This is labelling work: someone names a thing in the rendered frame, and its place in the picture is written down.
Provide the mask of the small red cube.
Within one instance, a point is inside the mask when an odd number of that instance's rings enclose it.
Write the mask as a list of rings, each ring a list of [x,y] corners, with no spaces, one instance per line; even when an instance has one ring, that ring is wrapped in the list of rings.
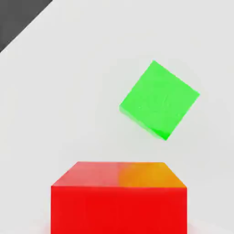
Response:
[[[187,234],[187,187],[163,162],[78,162],[51,187],[51,234]]]

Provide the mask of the small green cube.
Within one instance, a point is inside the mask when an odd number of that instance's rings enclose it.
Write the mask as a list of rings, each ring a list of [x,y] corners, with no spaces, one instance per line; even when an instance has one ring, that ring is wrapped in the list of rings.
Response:
[[[199,96],[199,92],[152,61],[119,110],[157,138],[167,140]]]

